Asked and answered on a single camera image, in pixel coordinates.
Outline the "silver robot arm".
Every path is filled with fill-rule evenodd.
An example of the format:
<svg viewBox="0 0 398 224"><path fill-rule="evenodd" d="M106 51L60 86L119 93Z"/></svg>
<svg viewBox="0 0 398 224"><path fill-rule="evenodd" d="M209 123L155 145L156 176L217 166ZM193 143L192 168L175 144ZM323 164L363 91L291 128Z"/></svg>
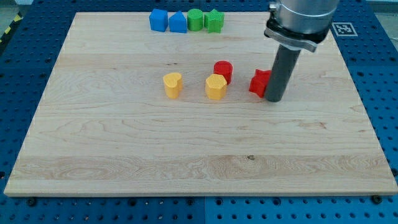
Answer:
<svg viewBox="0 0 398 224"><path fill-rule="evenodd" d="M339 0L275 0L264 35L290 50L316 51L328 33Z"/></svg>

